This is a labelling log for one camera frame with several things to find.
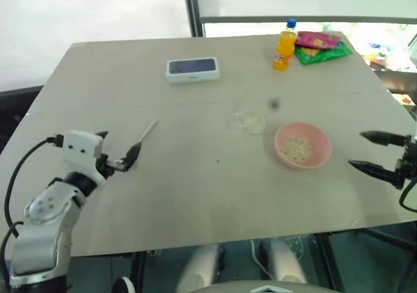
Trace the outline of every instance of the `floor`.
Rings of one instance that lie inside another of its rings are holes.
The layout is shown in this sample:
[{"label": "floor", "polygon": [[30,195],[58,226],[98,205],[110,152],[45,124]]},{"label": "floor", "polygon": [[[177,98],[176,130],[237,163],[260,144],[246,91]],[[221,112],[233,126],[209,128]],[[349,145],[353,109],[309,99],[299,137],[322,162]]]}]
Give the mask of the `floor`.
[{"label": "floor", "polygon": [[[379,230],[404,240],[417,240],[416,231],[410,223],[380,227]],[[304,236],[302,241],[305,251],[300,263],[308,282],[326,287],[326,277],[321,262],[317,260],[314,238]],[[335,234],[331,242],[346,293],[395,292],[412,256],[410,251],[357,232]],[[261,279],[261,272],[252,260],[249,241],[224,246],[225,268],[219,275],[219,282]],[[143,292],[173,293],[181,269],[193,250],[194,247],[167,249],[148,256]],[[122,257],[74,258],[68,275],[68,283],[73,284],[71,292],[110,292],[111,283],[116,278],[129,276],[130,263],[129,258]],[[411,292],[417,292],[417,273],[414,273],[414,278],[403,291]]]}]

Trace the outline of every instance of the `white table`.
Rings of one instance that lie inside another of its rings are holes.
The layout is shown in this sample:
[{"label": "white table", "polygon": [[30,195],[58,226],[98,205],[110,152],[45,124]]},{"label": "white table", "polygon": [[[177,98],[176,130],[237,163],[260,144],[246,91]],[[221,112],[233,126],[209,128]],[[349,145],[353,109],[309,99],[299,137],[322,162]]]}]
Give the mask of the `white table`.
[{"label": "white table", "polygon": [[[398,205],[398,190],[347,163],[394,168],[403,149],[373,145],[359,132],[412,133],[407,112],[358,55],[311,66],[295,59],[288,71],[276,72],[270,66],[275,43],[274,36],[251,36],[74,44],[3,151],[1,187],[24,153],[48,135],[109,130],[104,152],[118,158],[157,118],[131,171],[115,174],[89,197],[73,255],[416,220]],[[220,80],[166,83],[167,59],[204,55],[217,55]],[[275,97],[281,106],[273,111],[268,102]],[[265,118],[262,135],[238,127],[240,107]],[[294,171],[276,158],[273,134],[293,120],[328,132],[334,153],[321,169]],[[36,151],[16,181],[12,218],[20,219],[25,203],[63,175],[59,149]]]}]

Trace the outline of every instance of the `plastic bottle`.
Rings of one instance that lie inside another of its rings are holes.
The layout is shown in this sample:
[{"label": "plastic bottle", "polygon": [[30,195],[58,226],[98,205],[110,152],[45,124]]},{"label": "plastic bottle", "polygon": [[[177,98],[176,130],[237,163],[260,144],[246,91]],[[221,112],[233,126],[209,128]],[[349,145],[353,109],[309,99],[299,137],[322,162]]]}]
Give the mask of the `plastic bottle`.
[{"label": "plastic bottle", "polygon": [[294,55],[295,42],[298,34],[294,30],[297,21],[290,19],[287,22],[287,28],[280,34],[280,41],[276,45],[273,66],[276,70],[286,70],[291,57]]}]

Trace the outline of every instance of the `pink bowl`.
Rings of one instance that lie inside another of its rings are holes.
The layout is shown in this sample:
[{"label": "pink bowl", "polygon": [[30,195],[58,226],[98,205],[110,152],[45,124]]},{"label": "pink bowl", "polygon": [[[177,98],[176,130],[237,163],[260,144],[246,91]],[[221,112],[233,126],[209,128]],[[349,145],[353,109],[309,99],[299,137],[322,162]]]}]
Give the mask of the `pink bowl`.
[{"label": "pink bowl", "polygon": [[[280,146],[290,138],[301,137],[308,140],[313,148],[312,159],[304,165],[288,160],[280,151]],[[332,143],[320,128],[306,122],[290,122],[281,126],[275,133],[275,151],[278,157],[289,167],[296,169],[314,169],[323,166],[332,155]]]}]

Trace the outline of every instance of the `white box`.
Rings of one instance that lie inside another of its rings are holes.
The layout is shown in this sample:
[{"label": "white box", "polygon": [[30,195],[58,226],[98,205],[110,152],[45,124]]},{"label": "white box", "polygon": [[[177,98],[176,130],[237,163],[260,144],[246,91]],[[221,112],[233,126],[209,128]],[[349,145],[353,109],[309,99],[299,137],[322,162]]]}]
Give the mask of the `white box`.
[{"label": "white box", "polygon": [[198,57],[167,61],[166,77],[170,83],[219,79],[217,58]]}]

